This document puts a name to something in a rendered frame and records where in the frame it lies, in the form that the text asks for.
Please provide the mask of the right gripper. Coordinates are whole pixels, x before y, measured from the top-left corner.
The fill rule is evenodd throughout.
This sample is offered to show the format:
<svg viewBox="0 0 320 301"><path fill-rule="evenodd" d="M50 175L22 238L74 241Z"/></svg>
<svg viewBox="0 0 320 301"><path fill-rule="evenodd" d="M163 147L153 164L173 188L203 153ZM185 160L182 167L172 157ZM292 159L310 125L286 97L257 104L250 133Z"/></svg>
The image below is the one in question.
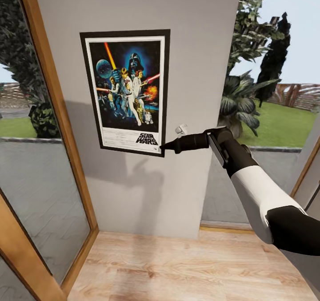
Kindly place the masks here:
<svg viewBox="0 0 320 301"><path fill-rule="evenodd" d="M182 136L181 138L175 139L171 143L167 143L166 145L161 145L160 148L175 150L175 154L180 154L182 151L186 151L186 150L198 149L196 147L195 135L196 134Z"/></svg>

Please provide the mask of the poster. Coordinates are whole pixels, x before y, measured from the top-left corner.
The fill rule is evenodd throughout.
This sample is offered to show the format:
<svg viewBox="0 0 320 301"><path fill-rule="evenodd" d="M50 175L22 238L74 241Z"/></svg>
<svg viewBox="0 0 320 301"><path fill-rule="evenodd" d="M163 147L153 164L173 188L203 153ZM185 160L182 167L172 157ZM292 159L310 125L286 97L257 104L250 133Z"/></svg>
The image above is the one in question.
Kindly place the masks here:
<svg viewBox="0 0 320 301"><path fill-rule="evenodd" d="M100 148L165 157L170 29L80 32Z"/></svg>

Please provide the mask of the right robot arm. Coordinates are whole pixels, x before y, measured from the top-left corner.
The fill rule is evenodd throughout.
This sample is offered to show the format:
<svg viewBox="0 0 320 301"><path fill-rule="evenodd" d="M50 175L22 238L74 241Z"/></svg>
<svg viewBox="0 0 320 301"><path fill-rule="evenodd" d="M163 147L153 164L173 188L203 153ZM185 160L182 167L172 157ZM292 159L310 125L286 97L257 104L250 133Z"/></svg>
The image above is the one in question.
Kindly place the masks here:
<svg viewBox="0 0 320 301"><path fill-rule="evenodd" d="M181 133L161 149L182 151L212 148L221 166L227 170L256 235L266 244L274 244L320 292L320 221L308 216L252 158L250 149L239 144L227 126L203 133Z"/></svg>

